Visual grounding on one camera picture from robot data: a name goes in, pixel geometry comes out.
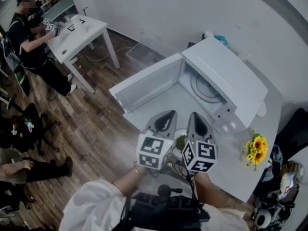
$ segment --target black shirt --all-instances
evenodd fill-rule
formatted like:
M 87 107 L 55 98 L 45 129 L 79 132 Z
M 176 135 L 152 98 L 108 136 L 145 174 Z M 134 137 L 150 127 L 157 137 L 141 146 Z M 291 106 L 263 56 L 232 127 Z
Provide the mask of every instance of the black shirt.
M 28 26 L 28 19 L 25 15 L 15 13 L 11 21 L 12 25 L 8 32 L 15 54 L 20 58 L 26 68 L 38 68 L 45 64 L 47 60 L 46 54 L 42 47 L 38 47 L 30 52 L 26 52 L 21 44 L 27 39 L 31 42 L 34 35 Z

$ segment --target black pants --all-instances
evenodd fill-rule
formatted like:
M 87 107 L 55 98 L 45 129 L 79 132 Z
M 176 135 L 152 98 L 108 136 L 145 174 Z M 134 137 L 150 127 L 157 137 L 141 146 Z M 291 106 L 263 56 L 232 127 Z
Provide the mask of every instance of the black pants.
M 63 76 L 60 70 L 49 60 L 42 67 L 29 68 L 28 70 L 40 76 L 48 85 L 63 96 L 67 95 L 71 90 L 71 84 L 67 82 L 67 77 Z
M 31 157 L 24 157 L 23 159 L 34 162 L 31 170 L 27 170 L 27 182 L 56 179 L 65 176 L 67 173 L 66 165 L 57 167 L 56 164 L 39 162 Z

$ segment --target white table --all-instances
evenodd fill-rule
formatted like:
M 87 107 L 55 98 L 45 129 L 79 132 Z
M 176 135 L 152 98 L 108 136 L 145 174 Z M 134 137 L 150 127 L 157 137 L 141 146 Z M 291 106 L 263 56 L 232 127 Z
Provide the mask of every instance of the white table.
M 58 16 L 63 14 L 65 11 L 73 7 L 74 1 L 73 0 L 61 0 L 56 3 L 51 9 L 45 12 L 42 17 L 45 19 L 49 19 L 50 21 L 55 20 Z
M 79 34 L 74 30 L 69 31 L 68 28 L 73 24 L 70 22 L 65 25 L 62 29 L 61 35 L 52 38 L 48 41 L 48 46 L 54 56 L 58 59 L 60 63 L 64 63 L 68 69 L 75 75 L 75 77 L 91 92 L 94 93 L 95 90 L 90 84 L 84 79 L 84 77 L 78 72 L 78 70 L 72 65 L 70 60 L 79 53 L 85 46 L 90 44 L 98 36 L 103 35 L 106 46 L 108 48 L 111 59 L 117 69 L 120 68 L 120 64 L 116 57 L 115 50 L 112 46 L 111 40 L 107 31 L 107 23 L 92 19 L 87 16 L 78 15 L 79 19 L 86 21 L 84 27 L 87 33 L 84 35 Z
M 214 131 L 218 147 L 218 163 L 209 172 L 210 179 L 215 185 L 243 202 L 247 202 L 253 193 L 270 157 L 282 107 L 281 93 L 263 74 L 255 69 L 252 70 L 268 88 L 264 100 L 267 113 L 264 117 L 256 116 L 251 124 L 251 128 L 267 138 L 269 144 L 267 158 L 258 166 L 257 172 L 253 171 L 253 167 L 246 168 L 241 161 L 240 144 L 242 141 L 251 139 L 250 132 L 245 131 L 232 136 L 221 136 Z M 189 116 L 192 112 L 197 112 L 209 122 L 213 122 L 213 118 L 179 83 L 123 116 L 142 131 L 150 118 L 166 110 L 175 110 L 178 113 L 177 130 L 187 129 Z

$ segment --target hand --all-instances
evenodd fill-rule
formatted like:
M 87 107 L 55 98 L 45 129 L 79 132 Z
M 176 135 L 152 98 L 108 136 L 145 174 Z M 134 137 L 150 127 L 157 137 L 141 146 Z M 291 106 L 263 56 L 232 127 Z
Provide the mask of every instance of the hand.
M 46 34 L 47 40 L 53 38 L 53 31 L 50 31 Z
M 30 160 L 24 160 L 23 161 L 23 164 L 24 164 L 24 168 L 26 168 L 26 169 L 31 169 L 32 167 L 33 167 L 33 165 L 34 165 L 34 163 L 32 162 L 32 161 L 30 161 Z

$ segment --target bag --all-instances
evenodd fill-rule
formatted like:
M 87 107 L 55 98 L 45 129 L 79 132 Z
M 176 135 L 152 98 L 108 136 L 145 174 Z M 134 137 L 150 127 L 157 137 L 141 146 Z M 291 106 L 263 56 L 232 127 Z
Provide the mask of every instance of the bag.
M 24 26 L 24 22 L 22 19 L 20 18 L 17 18 Z M 15 23 L 18 23 L 18 21 L 14 21 L 10 27 L 9 27 L 9 30 L 8 32 L 6 33 L 5 36 L 3 36 L 3 39 L 1 41 L 1 44 L 2 44 L 2 48 L 3 48 L 3 55 L 4 55 L 4 58 L 9 66 L 9 68 L 15 73 L 18 66 L 22 66 L 24 67 L 22 61 L 19 59 L 19 57 L 17 56 L 16 52 L 14 51 L 14 48 L 11 44 L 11 41 L 8 37 L 8 34 L 9 34 L 9 31 L 12 27 L 12 25 L 14 25 Z

